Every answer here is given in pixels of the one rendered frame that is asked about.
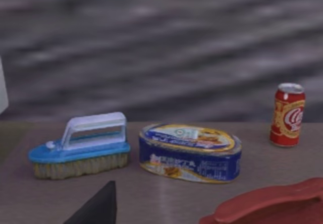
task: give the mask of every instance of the soda can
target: soda can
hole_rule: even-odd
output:
[[[298,144],[304,106],[305,92],[301,85],[283,83],[278,86],[270,133],[271,143],[281,147]]]

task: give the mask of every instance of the scrub brush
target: scrub brush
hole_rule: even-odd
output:
[[[121,112],[72,118],[62,139],[49,141],[29,152],[35,176],[62,180],[126,166],[130,155],[126,125],[126,117]],[[121,129],[72,138],[77,132],[111,127]]]

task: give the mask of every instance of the red object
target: red object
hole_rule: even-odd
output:
[[[275,94],[275,113],[270,140],[282,147],[298,144],[305,106],[304,88],[298,84],[284,83]]]
[[[271,186],[239,195],[218,206],[199,224],[322,224],[323,178]]]

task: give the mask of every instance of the blue and yellow can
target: blue and yellow can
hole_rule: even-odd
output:
[[[149,125],[139,133],[139,149],[141,167],[161,176],[220,184],[240,173],[241,141],[216,129]]]

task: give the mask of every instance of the blurry background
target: blurry background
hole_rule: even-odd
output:
[[[7,120],[323,121],[323,0],[0,0]]]

